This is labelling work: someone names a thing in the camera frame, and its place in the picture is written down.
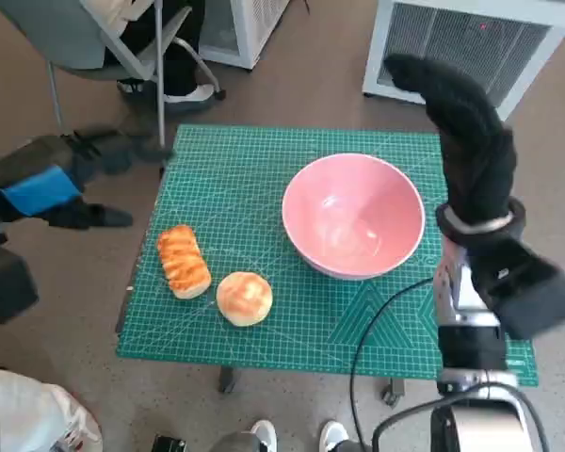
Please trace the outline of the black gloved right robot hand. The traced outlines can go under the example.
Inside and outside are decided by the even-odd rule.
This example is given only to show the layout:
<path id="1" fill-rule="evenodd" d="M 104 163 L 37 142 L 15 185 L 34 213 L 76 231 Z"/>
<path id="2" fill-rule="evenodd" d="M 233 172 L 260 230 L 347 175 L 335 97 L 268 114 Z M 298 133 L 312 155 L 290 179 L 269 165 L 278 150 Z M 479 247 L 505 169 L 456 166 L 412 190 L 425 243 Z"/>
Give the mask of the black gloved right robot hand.
<path id="1" fill-rule="evenodd" d="M 428 58 L 392 54 L 384 67 L 401 90 L 419 94 L 438 129 L 448 203 L 476 226 L 509 213 L 517 165 L 512 131 L 468 75 Z"/>

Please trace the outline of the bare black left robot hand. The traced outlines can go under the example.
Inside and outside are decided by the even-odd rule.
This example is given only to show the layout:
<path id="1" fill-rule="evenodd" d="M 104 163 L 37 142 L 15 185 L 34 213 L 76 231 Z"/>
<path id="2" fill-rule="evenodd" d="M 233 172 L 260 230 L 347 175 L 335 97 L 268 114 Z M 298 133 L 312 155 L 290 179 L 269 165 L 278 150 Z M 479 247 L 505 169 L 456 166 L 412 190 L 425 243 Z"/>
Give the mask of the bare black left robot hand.
<path id="1" fill-rule="evenodd" d="M 3 225 L 23 218 L 73 230 L 131 226 L 131 214 L 88 203 L 83 194 L 100 175 L 119 175 L 137 162 L 162 164 L 172 157 L 172 150 L 153 149 L 149 140 L 146 134 L 97 126 L 35 137 L 1 157 L 0 244 L 7 241 Z"/>

